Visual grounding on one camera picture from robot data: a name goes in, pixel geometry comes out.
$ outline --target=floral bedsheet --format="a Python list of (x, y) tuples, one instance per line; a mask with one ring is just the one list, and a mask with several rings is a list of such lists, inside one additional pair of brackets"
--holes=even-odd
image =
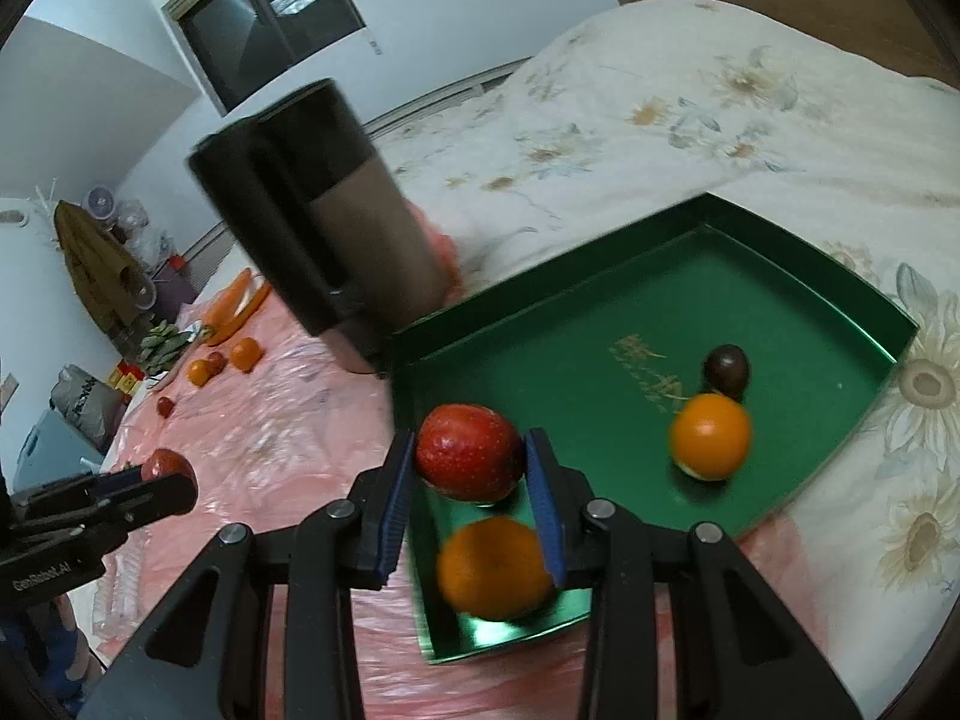
[(712, 191), (914, 317), (889, 391), (781, 512), (827, 655), (880, 714), (960, 593), (960, 93), (733, 5), (645, 1), (377, 145), (469, 290)]

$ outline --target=tomato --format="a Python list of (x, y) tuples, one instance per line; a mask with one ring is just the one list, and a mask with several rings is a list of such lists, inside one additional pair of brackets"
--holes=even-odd
[(206, 365), (210, 368), (211, 376), (219, 376), (227, 367), (227, 358), (221, 352), (210, 352), (206, 356)]
[(416, 470), (441, 493), (459, 501), (502, 500), (517, 486), (524, 469), (517, 430), (483, 406), (438, 406), (416, 437)]
[(174, 413), (175, 405), (176, 403), (174, 403), (171, 399), (165, 395), (162, 395), (157, 399), (157, 413), (162, 416), (162, 418), (166, 419), (168, 416)]

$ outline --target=red apple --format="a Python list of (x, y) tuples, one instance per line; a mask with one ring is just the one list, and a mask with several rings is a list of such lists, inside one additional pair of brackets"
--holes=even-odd
[(493, 503), (506, 498), (523, 476), (524, 466), (517, 430), (484, 406), (438, 406), (416, 437), (419, 475), (458, 501)]
[[(167, 476), (171, 473), (184, 475), (193, 482), (194, 490), (198, 490), (197, 474), (195, 474), (190, 461), (182, 456), (181, 453), (175, 452), (172, 449), (155, 449), (154, 453), (152, 453), (147, 461), (140, 467), (140, 478), (144, 482), (149, 482), (152, 479), (160, 479), (161, 476)], [(189, 514), (195, 502), (196, 498), (194, 499), (194, 503), (190, 504), (189, 509), (183, 512), (176, 512), (176, 514)]]

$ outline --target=small orange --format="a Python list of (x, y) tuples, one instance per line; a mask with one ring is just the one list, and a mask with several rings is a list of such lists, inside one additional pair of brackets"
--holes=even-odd
[(186, 370), (186, 378), (190, 384), (203, 386), (210, 381), (210, 366), (206, 360), (194, 360)]
[(240, 338), (230, 350), (230, 361), (237, 370), (250, 373), (253, 366), (263, 357), (263, 349), (253, 338)]
[(750, 415), (726, 395), (690, 398), (670, 425), (670, 454), (695, 479), (718, 482), (739, 469), (750, 451)]
[(510, 620), (551, 595), (536, 532), (510, 517), (489, 517), (453, 533), (437, 556), (440, 594), (455, 610)]

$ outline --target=fan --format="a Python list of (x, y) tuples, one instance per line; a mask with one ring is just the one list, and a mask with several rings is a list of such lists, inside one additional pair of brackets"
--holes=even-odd
[(117, 204), (113, 192), (107, 187), (98, 185), (88, 191), (83, 199), (83, 208), (104, 227), (109, 227), (117, 217)]

